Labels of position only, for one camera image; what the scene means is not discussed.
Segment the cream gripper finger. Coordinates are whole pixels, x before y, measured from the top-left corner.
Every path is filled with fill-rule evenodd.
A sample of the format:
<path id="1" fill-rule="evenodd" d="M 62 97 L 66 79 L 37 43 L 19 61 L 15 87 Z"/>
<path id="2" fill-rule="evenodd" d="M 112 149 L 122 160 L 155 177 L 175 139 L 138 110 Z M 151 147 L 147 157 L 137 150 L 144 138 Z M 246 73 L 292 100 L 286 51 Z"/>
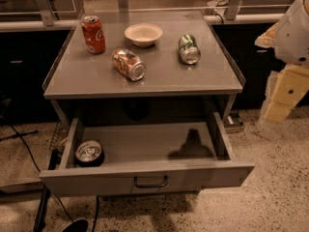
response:
<path id="1" fill-rule="evenodd" d="M 263 47 L 263 48 L 271 48 L 275 45 L 275 38 L 277 32 L 278 22 L 274 23 L 271 27 L 269 27 L 265 33 L 260 35 L 254 42 L 254 45 Z"/>
<path id="2" fill-rule="evenodd" d="M 287 64 L 267 79 L 266 99 L 260 114 L 262 124 L 283 122 L 309 91 L 309 67 Z"/>

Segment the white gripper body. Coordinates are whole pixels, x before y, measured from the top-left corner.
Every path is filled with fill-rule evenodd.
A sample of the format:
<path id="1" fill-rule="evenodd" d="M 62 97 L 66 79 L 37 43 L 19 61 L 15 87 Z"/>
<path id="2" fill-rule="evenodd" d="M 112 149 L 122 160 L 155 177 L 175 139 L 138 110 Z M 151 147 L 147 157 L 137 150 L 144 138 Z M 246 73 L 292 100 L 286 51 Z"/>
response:
<path id="1" fill-rule="evenodd" d="M 309 65 L 309 0 L 295 0 L 278 21 L 275 56 L 285 63 Z"/>

